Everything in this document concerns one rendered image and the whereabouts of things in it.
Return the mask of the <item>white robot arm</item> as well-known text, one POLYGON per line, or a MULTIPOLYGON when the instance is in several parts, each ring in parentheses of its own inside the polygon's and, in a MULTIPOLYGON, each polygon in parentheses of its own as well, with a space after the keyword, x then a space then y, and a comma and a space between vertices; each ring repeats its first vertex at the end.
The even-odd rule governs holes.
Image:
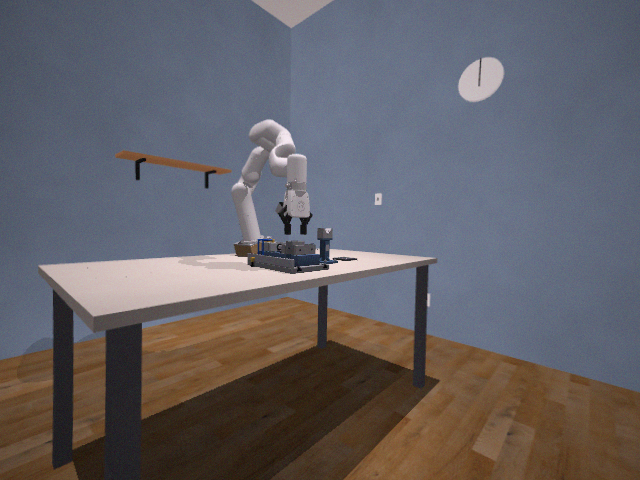
POLYGON ((259 147, 251 152, 238 183, 231 190, 243 244, 264 239, 264 236, 260 235, 251 194, 260 180, 260 173, 268 159, 270 171, 274 176, 287 177, 287 184, 285 184, 287 190, 306 190, 307 182, 307 158, 304 155, 295 154, 295 145, 288 130, 273 120, 265 120, 252 127, 249 139, 259 147))

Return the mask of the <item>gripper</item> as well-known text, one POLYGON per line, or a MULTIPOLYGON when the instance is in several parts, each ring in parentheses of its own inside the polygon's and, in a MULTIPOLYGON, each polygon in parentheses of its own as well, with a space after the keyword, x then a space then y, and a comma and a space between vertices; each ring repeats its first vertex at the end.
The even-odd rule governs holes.
POLYGON ((306 190, 290 189, 285 192, 283 209, 278 212, 284 224, 284 234, 291 235, 291 219, 300 218, 300 234, 307 234, 307 224, 313 216, 310 212, 309 196, 306 190), (308 198, 307 198, 308 197, 308 198), (285 216, 284 216, 285 215, 285 216))

